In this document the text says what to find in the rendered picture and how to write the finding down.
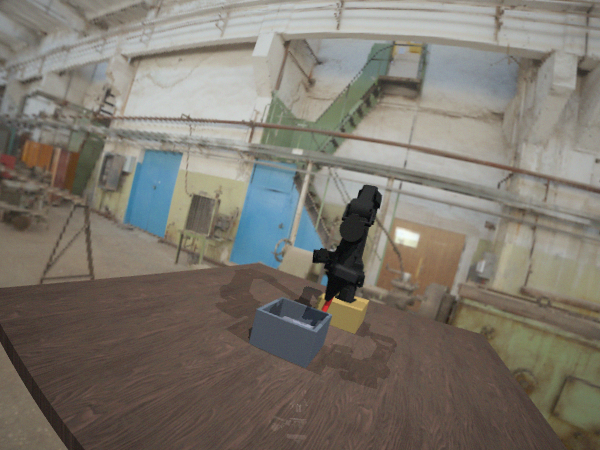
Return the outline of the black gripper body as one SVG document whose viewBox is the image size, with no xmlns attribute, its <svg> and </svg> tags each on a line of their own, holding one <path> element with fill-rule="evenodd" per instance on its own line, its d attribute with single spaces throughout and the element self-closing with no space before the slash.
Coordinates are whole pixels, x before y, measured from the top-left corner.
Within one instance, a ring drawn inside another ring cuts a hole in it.
<svg viewBox="0 0 600 450">
<path fill-rule="evenodd" d="M 340 253 L 337 265 L 334 265 L 332 268 L 330 267 L 330 264 L 325 264 L 324 269 L 329 270 L 328 272 L 340 279 L 356 284 L 359 276 L 357 271 L 354 271 L 353 265 L 356 258 L 360 256 L 360 251 L 342 242 L 340 242 L 340 245 L 337 246 L 337 248 Z"/>
</svg>

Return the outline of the red peg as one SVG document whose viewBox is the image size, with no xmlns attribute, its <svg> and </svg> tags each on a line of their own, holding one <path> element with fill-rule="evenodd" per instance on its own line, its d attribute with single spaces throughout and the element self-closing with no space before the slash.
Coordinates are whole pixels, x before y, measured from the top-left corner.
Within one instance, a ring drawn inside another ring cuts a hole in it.
<svg viewBox="0 0 600 450">
<path fill-rule="evenodd" d="M 328 301 L 325 301 L 325 303 L 324 303 L 324 305 L 323 305 L 323 307 L 322 307 L 322 309 L 321 309 L 321 310 L 323 310 L 324 312 L 326 312 L 326 311 L 327 311 L 327 309 L 329 308 L 329 306 L 330 306 L 330 304 L 331 304 L 332 300 L 333 300 L 333 298 L 332 298 L 332 299 L 331 299 L 329 302 L 328 302 Z"/>
</svg>

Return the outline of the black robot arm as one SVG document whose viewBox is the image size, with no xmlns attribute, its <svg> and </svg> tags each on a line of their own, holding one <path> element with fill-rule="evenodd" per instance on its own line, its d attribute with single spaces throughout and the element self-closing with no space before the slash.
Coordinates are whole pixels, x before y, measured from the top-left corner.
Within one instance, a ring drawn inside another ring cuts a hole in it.
<svg viewBox="0 0 600 450">
<path fill-rule="evenodd" d="M 346 210 L 342 217 L 342 224 L 340 225 L 340 234 L 342 236 L 342 243 L 348 244 L 360 252 L 360 256 L 356 258 L 353 265 L 354 271 L 358 273 L 357 283 L 354 284 L 350 281 L 343 290 L 340 291 L 339 295 L 335 298 L 345 302 L 352 303 L 357 299 L 354 299 L 356 287 L 363 287 L 365 275 L 364 275 L 364 263 L 362 260 L 369 227 L 374 223 L 377 209 L 380 209 L 382 202 L 382 194 L 378 191 L 378 187 L 371 185 L 364 185 L 358 193 L 357 198 L 351 199 L 348 203 Z M 338 248 L 337 248 L 338 249 Z M 321 248 L 320 250 L 314 250 L 313 252 L 313 263 L 330 264 L 333 268 L 337 265 L 339 258 L 339 249 L 335 252 L 328 251 L 327 249 Z M 360 282 L 360 283 L 359 283 Z"/>
</svg>

